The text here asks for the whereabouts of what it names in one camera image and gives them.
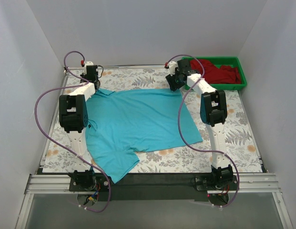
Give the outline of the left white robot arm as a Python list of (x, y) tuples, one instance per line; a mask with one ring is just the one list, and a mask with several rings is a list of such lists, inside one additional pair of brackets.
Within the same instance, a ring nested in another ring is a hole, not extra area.
[(74, 171), (69, 173), (69, 176), (75, 185), (91, 191), (96, 187), (97, 180), (93, 176), (93, 168), (83, 162), (88, 152), (85, 139), (89, 121), (86, 101), (100, 86), (98, 65), (90, 61), (85, 62), (81, 77), (84, 78), (82, 86), (70, 94), (59, 97), (59, 123), (67, 133), (71, 150), (76, 153)]

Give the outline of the turquoise t shirt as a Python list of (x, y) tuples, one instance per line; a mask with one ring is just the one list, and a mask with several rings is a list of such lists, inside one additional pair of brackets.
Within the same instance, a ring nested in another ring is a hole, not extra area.
[(100, 89), (86, 106), (88, 151), (113, 182), (139, 163), (137, 152), (202, 142), (180, 91)]

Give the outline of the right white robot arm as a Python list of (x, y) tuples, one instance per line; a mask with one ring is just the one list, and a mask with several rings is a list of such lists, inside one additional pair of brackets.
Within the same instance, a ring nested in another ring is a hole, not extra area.
[(204, 70), (201, 73), (193, 70), (189, 59), (182, 59), (177, 62), (170, 59), (164, 67), (169, 70), (166, 80), (171, 91), (176, 91), (187, 85), (189, 89), (185, 95), (194, 90), (201, 97), (200, 118), (209, 134), (212, 171), (210, 176), (200, 181), (199, 184), (205, 187), (213, 186), (218, 190), (228, 188), (234, 175), (225, 146), (224, 128), (227, 118), (225, 92), (216, 90), (204, 79)]

